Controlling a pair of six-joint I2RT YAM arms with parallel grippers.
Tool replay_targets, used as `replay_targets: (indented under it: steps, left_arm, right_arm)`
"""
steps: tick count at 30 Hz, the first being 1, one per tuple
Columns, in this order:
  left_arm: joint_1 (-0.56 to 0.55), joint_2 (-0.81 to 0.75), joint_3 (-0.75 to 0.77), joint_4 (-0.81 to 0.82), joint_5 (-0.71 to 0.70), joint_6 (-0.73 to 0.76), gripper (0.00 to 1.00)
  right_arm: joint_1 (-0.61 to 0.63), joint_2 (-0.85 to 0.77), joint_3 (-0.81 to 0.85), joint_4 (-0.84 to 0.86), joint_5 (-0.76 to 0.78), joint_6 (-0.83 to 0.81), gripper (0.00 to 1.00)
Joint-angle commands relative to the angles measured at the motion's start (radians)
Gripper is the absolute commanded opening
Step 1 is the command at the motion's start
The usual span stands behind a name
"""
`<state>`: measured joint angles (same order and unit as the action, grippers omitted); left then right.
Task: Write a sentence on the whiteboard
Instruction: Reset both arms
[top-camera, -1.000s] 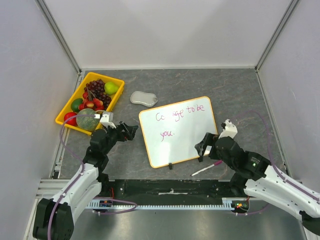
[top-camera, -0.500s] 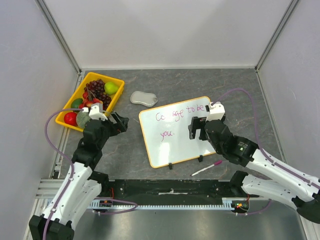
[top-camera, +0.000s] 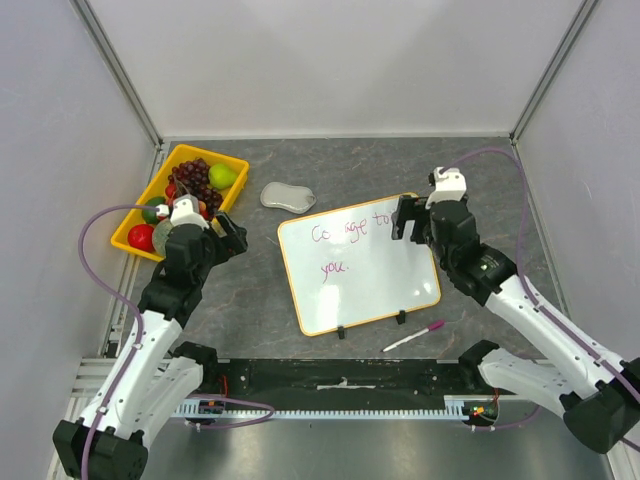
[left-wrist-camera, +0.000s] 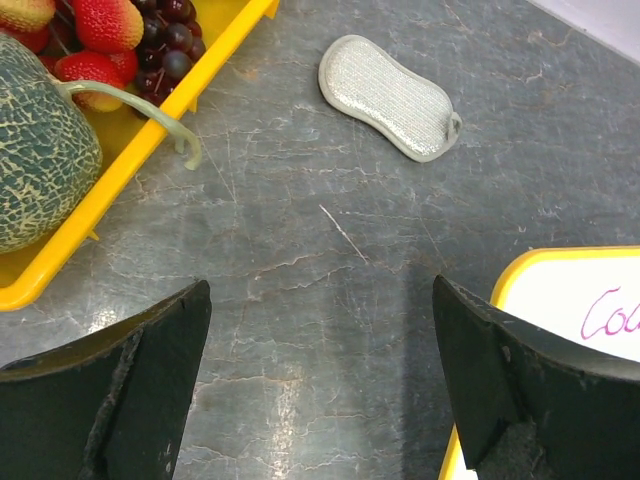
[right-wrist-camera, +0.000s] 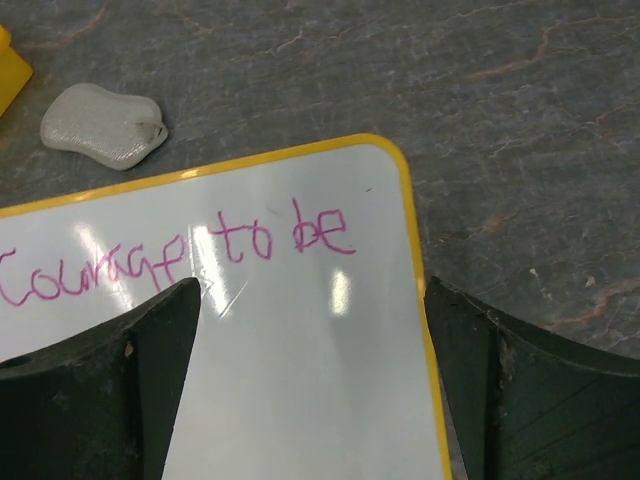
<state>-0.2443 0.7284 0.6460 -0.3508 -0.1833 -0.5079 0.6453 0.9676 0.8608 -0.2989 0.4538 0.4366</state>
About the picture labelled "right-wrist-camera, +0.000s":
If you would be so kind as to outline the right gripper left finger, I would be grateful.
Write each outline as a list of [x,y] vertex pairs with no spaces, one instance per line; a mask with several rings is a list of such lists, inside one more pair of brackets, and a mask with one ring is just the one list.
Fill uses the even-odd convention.
[[200,315],[186,278],[1,364],[4,479],[162,477]]

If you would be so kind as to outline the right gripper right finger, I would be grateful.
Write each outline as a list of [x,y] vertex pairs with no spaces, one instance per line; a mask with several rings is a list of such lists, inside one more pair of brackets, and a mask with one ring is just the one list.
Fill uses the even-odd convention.
[[639,362],[429,280],[425,310],[471,479],[636,479]]

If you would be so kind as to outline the orange framed whiteboard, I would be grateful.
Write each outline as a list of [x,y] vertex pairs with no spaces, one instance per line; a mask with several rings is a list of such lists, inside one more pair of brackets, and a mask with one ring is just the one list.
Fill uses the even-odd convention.
[[447,479],[408,163],[358,134],[7,207],[1,355],[176,281],[201,315],[168,479]]

